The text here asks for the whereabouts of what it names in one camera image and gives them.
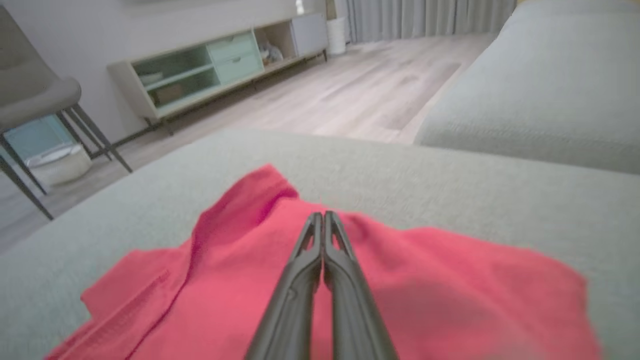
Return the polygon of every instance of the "green drawer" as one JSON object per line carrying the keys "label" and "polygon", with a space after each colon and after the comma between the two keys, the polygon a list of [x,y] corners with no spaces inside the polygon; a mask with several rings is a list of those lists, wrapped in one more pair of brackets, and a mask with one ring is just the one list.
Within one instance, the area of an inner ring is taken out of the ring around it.
{"label": "green drawer", "polygon": [[262,61],[256,54],[248,53],[216,65],[220,83],[229,84],[262,71]]}
{"label": "green drawer", "polygon": [[207,49],[214,63],[223,62],[241,54],[256,51],[251,33],[241,33],[216,40],[207,45]]}

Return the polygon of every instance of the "gray sofa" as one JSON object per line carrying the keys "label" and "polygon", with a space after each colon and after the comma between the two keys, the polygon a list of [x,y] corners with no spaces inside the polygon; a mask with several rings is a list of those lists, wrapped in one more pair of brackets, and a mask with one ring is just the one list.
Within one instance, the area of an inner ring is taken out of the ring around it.
{"label": "gray sofa", "polygon": [[415,143],[640,174],[640,4],[527,0]]}
{"label": "gray sofa", "polygon": [[401,229],[435,226],[532,248],[568,263],[589,280],[589,314],[606,354],[640,357],[639,176],[224,131],[137,170],[0,256],[0,358],[42,357],[88,319],[80,301],[85,288],[133,249],[182,243],[201,211],[265,163],[312,202]]}

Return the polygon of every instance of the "chair backrest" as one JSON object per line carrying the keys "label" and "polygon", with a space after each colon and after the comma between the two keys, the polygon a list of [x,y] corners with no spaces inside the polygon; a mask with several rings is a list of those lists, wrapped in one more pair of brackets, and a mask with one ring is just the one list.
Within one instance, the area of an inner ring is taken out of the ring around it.
{"label": "chair backrest", "polygon": [[0,5],[0,107],[43,92],[57,78]]}

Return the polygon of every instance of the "white planter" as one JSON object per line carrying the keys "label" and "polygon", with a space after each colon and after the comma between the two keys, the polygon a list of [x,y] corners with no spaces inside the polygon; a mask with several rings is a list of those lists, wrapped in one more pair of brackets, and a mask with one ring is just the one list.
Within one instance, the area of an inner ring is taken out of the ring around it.
{"label": "white planter", "polygon": [[344,54],[347,51],[347,40],[344,36],[344,18],[329,20],[326,22],[326,27],[329,34],[327,53],[330,55]]}
{"label": "white planter", "polygon": [[81,177],[91,168],[91,158],[82,145],[65,144],[26,161],[31,173],[43,184],[53,186]]}

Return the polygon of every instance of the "chair seat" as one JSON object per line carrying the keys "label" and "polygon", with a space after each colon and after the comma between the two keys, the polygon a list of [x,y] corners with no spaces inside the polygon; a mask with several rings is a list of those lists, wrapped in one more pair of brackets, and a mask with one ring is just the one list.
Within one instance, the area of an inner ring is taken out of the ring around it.
{"label": "chair seat", "polygon": [[0,108],[0,132],[67,109],[80,101],[82,89],[73,78],[57,79],[40,94]]}

